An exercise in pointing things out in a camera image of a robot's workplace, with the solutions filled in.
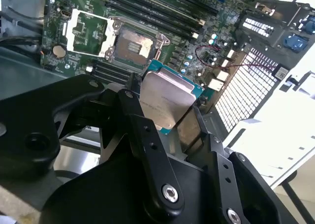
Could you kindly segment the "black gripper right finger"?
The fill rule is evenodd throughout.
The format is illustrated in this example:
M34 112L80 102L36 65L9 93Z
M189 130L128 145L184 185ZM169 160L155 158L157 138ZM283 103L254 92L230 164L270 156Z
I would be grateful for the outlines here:
M295 224L297 221L241 153L228 153L210 133L197 107L201 145L193 151L193 164L210 176L214 209L222 224Z

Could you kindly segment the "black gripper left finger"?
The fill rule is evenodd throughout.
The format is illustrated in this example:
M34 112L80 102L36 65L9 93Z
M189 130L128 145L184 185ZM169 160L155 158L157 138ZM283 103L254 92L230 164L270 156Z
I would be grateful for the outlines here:
M98 127L106 144L100 165L130 153L143 167L150 217L176 217L185 202L152 120L129 90L104 88L90 76L65 79L0 102L1 211L13 217L41 217L63 184L53 162L66 136Z

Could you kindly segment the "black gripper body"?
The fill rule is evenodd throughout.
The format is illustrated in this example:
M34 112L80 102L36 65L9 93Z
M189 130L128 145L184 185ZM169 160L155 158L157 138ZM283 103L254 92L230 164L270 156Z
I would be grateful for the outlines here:
M173 219L150 217L142 165L123 153L59 187L48 199L43 224L217 224L209 176L201 169L169 157L185 199Z

